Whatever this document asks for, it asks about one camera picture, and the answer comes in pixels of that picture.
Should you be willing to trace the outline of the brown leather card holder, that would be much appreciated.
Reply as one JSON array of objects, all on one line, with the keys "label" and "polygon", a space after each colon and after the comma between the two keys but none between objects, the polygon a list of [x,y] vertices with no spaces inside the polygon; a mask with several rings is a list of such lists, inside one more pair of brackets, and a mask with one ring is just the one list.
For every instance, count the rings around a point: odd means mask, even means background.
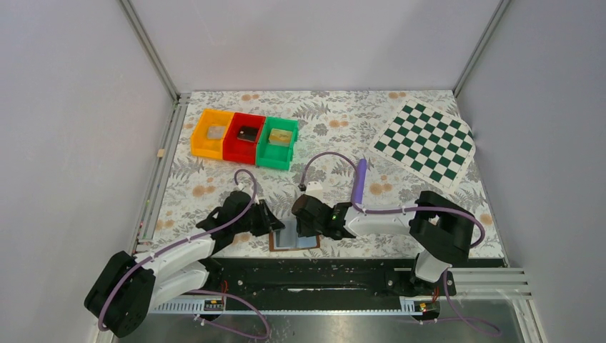
[{"label": "brown leather card holder", "polygon": [[269,251],[288,252],[320,248],[319,236],[300,237],[297,233],[297,220],[294,217],[280,219],[283,229],[269,235]]}]

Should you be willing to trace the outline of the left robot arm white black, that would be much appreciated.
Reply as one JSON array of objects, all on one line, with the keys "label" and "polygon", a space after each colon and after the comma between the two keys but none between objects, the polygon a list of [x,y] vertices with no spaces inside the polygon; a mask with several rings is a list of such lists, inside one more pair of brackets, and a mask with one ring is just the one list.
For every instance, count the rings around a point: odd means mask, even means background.
[{"label": "left robot arm white black", "polygon": [[137,257],[125,251],[114,254],[86,295],[84,307],[104,330],[125,337],[160,304],[192,290],[217,291],[222,276],[209,259],[237,234],[259,237],[284,228],[263,199],[233,191],[185,237]]}]

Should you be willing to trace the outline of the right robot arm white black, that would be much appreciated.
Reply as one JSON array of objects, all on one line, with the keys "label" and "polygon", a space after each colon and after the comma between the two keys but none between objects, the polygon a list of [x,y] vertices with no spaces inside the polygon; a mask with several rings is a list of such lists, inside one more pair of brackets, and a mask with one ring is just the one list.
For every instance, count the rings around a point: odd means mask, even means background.
[{"label": "right robot arm white black", "polygon": [[430,293],[444,272],[466,262],[471,248],[485,237],[482,223],[469,211],[431,191],[423,191],[409,205],[393,209],[364,208],[355,202],[333,207],[303,194],[292,206],[301,237],[322,235],[333,240],[356,239],[371,234],[412,237],[423,250],[410,274],[411,288]]}]

